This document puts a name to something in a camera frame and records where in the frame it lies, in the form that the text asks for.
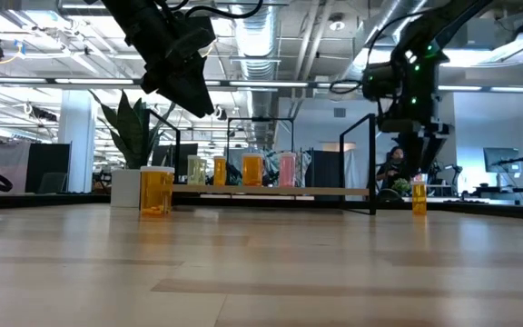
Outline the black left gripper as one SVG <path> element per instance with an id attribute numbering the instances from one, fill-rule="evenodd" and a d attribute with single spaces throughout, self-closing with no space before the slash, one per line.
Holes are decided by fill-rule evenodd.
<path id="1" fill-rule="evenodd" d="M 128 18 L 125 41 L 145 61 L 141 87 L 156 92 L 198 118 L 214 112 L 200 53 L 215 40 L 208 16 L 138 11 Z"/>

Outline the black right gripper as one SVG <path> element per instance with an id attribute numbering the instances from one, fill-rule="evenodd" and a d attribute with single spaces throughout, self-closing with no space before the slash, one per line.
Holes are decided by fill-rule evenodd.
<path id="1" fill-rule="evenodd" d="M 453 126 L 431 117 L 427 122 L 414 119 L 376 117 L 379 131 L 399 133 L 397 143 L 405 153 L 405 170 L 409 175 L 428 173 Z"/>

